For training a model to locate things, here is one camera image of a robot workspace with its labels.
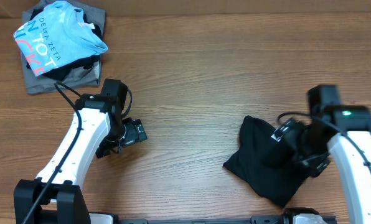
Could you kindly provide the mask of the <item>black t-shirt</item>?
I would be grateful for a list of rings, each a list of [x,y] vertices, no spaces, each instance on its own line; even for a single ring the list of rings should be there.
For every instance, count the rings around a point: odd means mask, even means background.
[[[246,116],[239,132],[239,150],[223,166],[256,194],[284,207],[309,172],[292,161],[290,148],[271,137],[275,130],[262,119]]]

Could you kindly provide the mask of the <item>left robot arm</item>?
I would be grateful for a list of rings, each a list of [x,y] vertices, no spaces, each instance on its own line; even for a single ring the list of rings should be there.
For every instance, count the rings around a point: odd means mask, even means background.
[[[21,179],[14,189],[17,223],[119,222],[117,215],[89,211],[82,187],[93,158],[147,140],[141,120],[128,117],[131,97],[123,82],[106,79],[99,94],[70,103],[73,120],[54,156],[35,179]]]

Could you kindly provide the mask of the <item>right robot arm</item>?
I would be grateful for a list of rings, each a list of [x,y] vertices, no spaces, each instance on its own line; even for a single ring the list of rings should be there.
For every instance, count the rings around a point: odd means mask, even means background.
[[[371,223],[371,113],[344,105],[335,85],[307,92],[310,124],[290,119],[272,134],[289,154],[290,164],[310,177],[336,163],[351,223]]]

